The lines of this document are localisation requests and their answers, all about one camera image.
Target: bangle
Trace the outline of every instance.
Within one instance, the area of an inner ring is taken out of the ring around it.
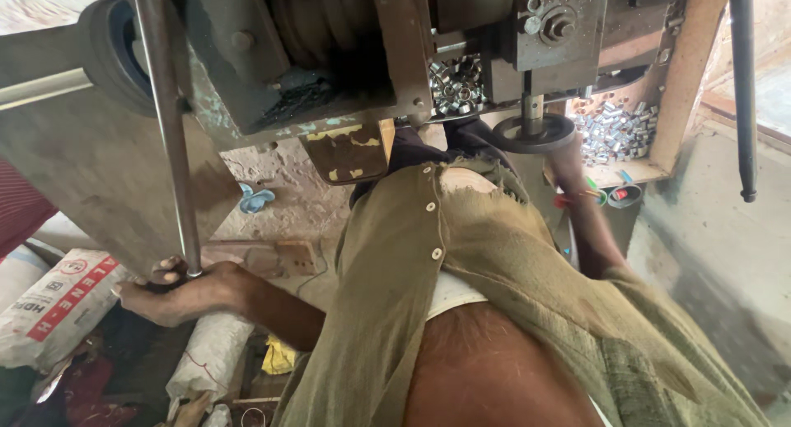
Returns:
[[[574,193],[560,193],[555,196],[555,199],[553,199],[552,204],[558,209],[563,209],[563,208],[568,208],[569,204],[572,204],[574,201],[576,201],[578,197],[599,198],[599,196],[600,194],[598,193],[598,191],[595,191],[593,189],[585,189]]]

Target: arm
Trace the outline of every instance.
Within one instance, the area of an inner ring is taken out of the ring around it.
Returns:
[[[183,261],[164,260],[152,274],[156,284],[180,279]],[[236,313],[269,331],[295,350],[313,351],[324,323],[324,312],[253,275],[232,261],[204,269],[198,279],[163,294],[132,282],[115,285],[121,305],[158,325],[183,321],[216,311]]]
[[[590,189],[582,174],[580,138],[551,152],[548,161],[558,185],[570,199],[568,207],[577,239],[580,271],[587,277],[598,280],[607,268],[628,267],[596,199],[580,195],[580,192]]]

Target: worker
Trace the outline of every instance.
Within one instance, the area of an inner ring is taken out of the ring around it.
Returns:
[[[277,426],[768,425],[689,315],[630,270],[579,141],[548,155],[577,271],[484,126],[446,124],[448,151],[396,132],[389,175],[352,196],[326,314],[227,261],[165,294],[119,284],[121,302],[166,326],[232,311],[299,351]],[[184,268],[164,260],[151,280]]]

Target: dark trousers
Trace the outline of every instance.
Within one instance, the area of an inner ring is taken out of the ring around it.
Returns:
[[[484,141],[476,134],[491,131],[491,128],[477,117],[445,121],[445,137],[448,139],[448,150],[439,150],[423,143],[418,132],[411,127],[396,129],[393,147],[390,153],[388,175],[404,167],[418,166],[424,162],[453,162],[459,157],[498,160],[500,164],[512,172],[508,157],[500,149]],[[376,185],[376,181],[357,183],[349,199],[350,207]]]

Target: green shirt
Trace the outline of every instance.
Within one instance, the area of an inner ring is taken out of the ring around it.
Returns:
[[[336,253],[339,288],[273,425],[400,427],[440,268],[549,345],[614,427],[769,425],[665,293],[627,270],[588,279],[555,250],[507,169],[453,166],[500,189],[443,193],[445,167],[427,163],[388,176],[354,205]]]

